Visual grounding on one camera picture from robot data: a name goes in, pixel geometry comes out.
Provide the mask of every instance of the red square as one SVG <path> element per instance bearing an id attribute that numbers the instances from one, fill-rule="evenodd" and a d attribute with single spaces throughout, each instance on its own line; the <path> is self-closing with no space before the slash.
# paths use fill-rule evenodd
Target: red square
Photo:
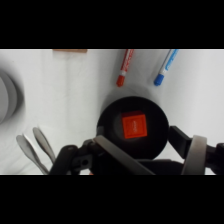
<path id="1" fill-rule="evenodd" d="M 122 114 L 122 123 L 126 139 L 147 136 L 146 117 L 141 111 Z"/>

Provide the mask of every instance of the red marker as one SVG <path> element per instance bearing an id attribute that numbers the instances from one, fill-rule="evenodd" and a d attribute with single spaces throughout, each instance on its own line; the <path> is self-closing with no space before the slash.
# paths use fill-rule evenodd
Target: red marker
<path id="1" fill-rule="evenodd" d="M 125 52 L 124 61 L 123 61 L 122 67 L 121 67 L 121 72 L 120 72 L 120 75 L 117 80 L 118 87 L 121 87 L 124 84 L 125 75 L 128 72 L 128 68 L 129 68 L 133 53 L 134 53 L 134 49 L 127 49 Z"/>

